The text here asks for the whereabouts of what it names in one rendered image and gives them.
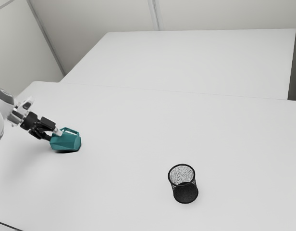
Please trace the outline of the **teal faceted mug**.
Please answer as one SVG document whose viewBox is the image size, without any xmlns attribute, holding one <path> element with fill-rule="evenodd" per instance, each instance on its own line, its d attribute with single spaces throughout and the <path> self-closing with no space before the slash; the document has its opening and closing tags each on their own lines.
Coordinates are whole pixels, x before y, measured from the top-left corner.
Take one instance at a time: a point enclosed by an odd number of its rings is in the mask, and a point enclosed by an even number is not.
<svg viewBox="0 0 296 231">
<path fill-rule="evenodd" d="M 52 134 L 50 146 L 55 151 L 77 152 L 81 147 L 81 137 L 78 131 L 64 127 L 60 129 L 61 136 Z"/>
</svg>

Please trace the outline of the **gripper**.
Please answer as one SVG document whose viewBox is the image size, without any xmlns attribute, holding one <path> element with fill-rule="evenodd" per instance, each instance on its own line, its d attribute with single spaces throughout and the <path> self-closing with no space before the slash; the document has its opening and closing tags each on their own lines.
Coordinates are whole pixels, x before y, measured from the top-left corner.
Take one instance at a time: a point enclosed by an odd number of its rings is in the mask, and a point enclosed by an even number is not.
<svg viewBox="0 0 296 231">
<path fill-rule="evenodd" d="M 29 134 L 31 134 L 38 140 L 51 140 L 51 136 L 48 135 L 46 131 L 50 131 L 59 137 L 62 135 L 62 131 L 56 127 L 56 123 L 45 117 L 42 117 L 39 120 L 37 114 L 33 112 L 28 113 L 26 118 L 21 123 L 20 127 L 28 131 Z"/>
</svg>

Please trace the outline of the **black mesh pen holder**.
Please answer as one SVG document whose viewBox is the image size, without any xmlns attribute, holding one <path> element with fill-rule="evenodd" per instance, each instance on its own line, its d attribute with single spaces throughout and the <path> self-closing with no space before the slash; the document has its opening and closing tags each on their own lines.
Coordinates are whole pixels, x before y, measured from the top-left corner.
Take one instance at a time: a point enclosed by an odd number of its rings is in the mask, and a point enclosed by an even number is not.
<svg viewBox="0 0 296 231">
<path fill-rule="evenodd" d="M 174 199 L 181 204 L 194 202 L 199 194 L 195 170 L 188 164 L 177 164 L 168 172 Z"/>
</svg>

